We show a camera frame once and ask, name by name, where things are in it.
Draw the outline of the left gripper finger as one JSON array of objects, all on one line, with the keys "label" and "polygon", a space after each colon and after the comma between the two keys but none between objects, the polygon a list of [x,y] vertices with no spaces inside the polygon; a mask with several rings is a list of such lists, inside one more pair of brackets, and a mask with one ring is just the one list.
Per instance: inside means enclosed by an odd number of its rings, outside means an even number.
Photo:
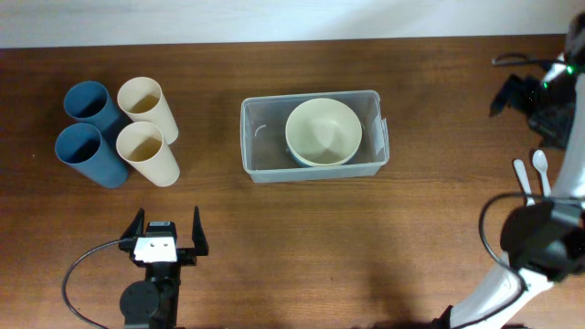
[{"label": "left gripper finger", "polygon": [[194,243],[194,250],[208,250],[207,238],[202,227],[199,208],[194,209],[191,239]]},{"label": "left gripper finger", "polygon": [[122,239],[134,239],[141,237],[144,233],[144,209],[140,208],[131,224],[121,235]]}]

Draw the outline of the cream cup front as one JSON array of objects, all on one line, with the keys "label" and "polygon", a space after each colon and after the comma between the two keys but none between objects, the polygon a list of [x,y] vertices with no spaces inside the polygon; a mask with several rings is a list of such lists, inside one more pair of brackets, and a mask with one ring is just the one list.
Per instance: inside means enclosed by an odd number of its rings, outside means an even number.
[{"label": "cream cup front", "polygon": [[168,187],[178,180],[178,163],[156,125],[131,123],[118,134],[115,145],[118,155],[155,186]]}]

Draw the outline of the blue bowl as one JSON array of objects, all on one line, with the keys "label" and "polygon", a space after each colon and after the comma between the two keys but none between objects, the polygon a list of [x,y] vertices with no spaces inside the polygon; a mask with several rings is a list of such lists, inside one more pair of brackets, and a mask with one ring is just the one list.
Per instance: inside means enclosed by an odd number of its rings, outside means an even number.
[{"label": "blue bowl", "polygon": [[341,157],[339,154],[333,153],[331,150],[324,150],[318,155],[316,160],[313,161],[299,156],[292,149],[288,149],[288,152],[291,159],[300,167],[327,167],[345,165],[351,162],[357,154],[357,151],[354,151],[352,154],[346,157]]}]

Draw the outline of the cream bowl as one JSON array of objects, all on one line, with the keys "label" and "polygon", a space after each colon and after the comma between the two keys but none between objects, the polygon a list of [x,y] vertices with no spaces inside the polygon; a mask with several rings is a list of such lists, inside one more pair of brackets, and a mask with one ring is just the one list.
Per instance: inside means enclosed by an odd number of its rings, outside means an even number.
[{"label": "cream bowl", "polygon": [[317,98],[294,108],[284,128],[285,141],[301,166],[344,165],[363,137],[356,113],[341,101]]}]

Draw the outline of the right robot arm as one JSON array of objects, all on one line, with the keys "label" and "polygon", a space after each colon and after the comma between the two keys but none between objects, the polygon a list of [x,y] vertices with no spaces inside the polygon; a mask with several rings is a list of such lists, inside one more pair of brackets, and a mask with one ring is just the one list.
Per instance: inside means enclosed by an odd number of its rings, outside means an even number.
[{"label": "right robot arm", "polygon": [[555,184],[544,182],[539,195],[520,193],[526,204],[514,209],[503,225],[501,256],[490,246],[484,224],[490,206],[507,195],[484,204],[479,236],[495,266],[469,297],[432,320],[432,328],[508,328],[531,299],[584,272],[584,15],[571,20],[559,57],[505,53],[492,63],[537,65],[545,71],[540,80],[510,76],[495,95],[490,114],[496,116],[505,107],[524,113],[543,145],[564,151],[564,160]]}]

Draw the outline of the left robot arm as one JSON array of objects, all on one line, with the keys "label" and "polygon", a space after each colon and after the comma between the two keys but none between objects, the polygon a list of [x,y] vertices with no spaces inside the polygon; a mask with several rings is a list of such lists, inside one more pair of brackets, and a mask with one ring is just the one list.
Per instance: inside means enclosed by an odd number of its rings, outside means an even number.
[{"label": "left robot arm", "polygon": [[176,327],[181,270],[195,266],[197,258],[209,253],[198,208],[194,209],[191,239],[191,248],[177,247],[174,222],[146,223],[144,210],[138,210],[118,244],[134,265],[145,270],[144,279],[130,284],[120,298],[126,328]]}]

